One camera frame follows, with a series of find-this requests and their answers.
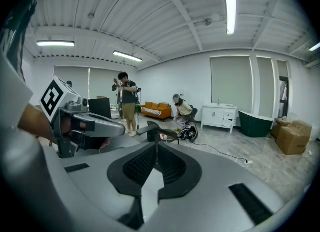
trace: human hand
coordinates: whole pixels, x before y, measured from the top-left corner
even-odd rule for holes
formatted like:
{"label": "human hand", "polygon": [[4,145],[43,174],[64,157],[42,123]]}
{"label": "human hand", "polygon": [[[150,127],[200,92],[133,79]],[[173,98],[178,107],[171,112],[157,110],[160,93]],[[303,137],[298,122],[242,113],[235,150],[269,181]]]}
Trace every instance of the human hand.
{"label": "human hand", "polygon": [[[86,124],[84,122],[80,122],[80,128],[85,129]],[[69,117],[64,117],[61,121],[61,133],[66,134],[71,131],[71,118]],[[100,148],[103,148],[105,146],[108,146],[110,144],[110,138],[106,138]]]}
{"label": "human hand", "polygon": [[[82,121],[80,122],[80,128],[81,129],[86,128],[86,124]],[[70,116],[64,117],[61,121],[61,133],[66,134],[69,131],[71,131],[71,118],[70,118]]]}

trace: doorway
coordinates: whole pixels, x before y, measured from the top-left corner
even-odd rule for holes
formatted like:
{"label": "doorway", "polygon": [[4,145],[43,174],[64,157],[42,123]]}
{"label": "doorway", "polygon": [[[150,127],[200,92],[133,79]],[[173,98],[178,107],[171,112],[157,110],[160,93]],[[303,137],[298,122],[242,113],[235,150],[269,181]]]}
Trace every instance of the doorway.
{"label": "doorway", "polygon": [[279,110],[278,118],[287,116],[288,114],[288,99],[289,99],[289,80],[288,77],[279,76]]}

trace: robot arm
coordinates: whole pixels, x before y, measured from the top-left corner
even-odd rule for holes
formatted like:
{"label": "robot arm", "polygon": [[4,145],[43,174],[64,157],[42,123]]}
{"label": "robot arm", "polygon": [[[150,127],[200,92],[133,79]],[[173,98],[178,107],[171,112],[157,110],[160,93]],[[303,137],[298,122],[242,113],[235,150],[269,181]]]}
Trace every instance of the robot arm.
{"label": "robot arm", "polygon": [[[61,158],[72,157],[79,148],[99,149],[106,138],[125,133],[125,127],[117,122],[89,112],[88,100],[81,97],[67,83],[53,77],[41,100],[41,107],[50,122],[50,129],[57,139]],[[70,117],[69,136],[62,134],[61,121]]]}

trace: woman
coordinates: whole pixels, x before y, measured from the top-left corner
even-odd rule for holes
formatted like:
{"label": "woman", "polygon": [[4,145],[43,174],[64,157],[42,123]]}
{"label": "woman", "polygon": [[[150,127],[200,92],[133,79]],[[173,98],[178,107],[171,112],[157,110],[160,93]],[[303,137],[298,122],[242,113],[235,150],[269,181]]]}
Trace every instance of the woman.
{"label": "woman", "polygon": [[185,127],[186,121],[190,119],[192,107],[188,105],[184,99],[180,98],[179,94],[174,94],[172,99],[174,101],[174,105],[176,106],[176,115],[173,120],[178,126],[178,128],[175,130],[181,131]]}

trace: fluorescent light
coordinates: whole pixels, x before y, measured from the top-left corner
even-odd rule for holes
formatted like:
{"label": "fluorescent light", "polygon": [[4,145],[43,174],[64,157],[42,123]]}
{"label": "fluorescent light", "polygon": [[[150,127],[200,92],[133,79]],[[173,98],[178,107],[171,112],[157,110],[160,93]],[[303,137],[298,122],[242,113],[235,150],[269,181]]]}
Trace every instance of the fluorescent light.
{"label": "fluorescent light", "polygon": [[132,59],[132,60],[135,60],[135,61],[138,61],[138,62],[141,62],[142,59],[141,58],[137,58],[133,55],[129,55],[129,54],[126,54],[126,53],[123,53],[123,52],[119,52],[119,51],[114,51],[113,52],[114,55],[116,56],[120,56],[120,57],[123,57],[123,58],[129,58],[129,59]]}
{"label": "fluorescent light", "polygon": [[74,47],[75,42],[72,41],[37,41],[36,44],[38,46],[67,46]]}
{"label": "fluorescent light", "polygon": [[237,0],[225,0],[226,5],[226,34],[235,33]]}
{"label": "fluorescent light", "polygon": [[313,47],[309,48],[310,51],[316,50],[318,47],[320,47],[320,42]]}
{"label": "fluorescent light", "polygon": [[310,67],[314,67],[314,66],[316,66],[316,65],[318,65],[318,64],[320,64],[320,59],[318,59],[318,60],[314,60],[314,61],[312,61],[312,62],[310,62],[310,63],[306,64],[304,67],[306,67],[306,68],[310,68]]}

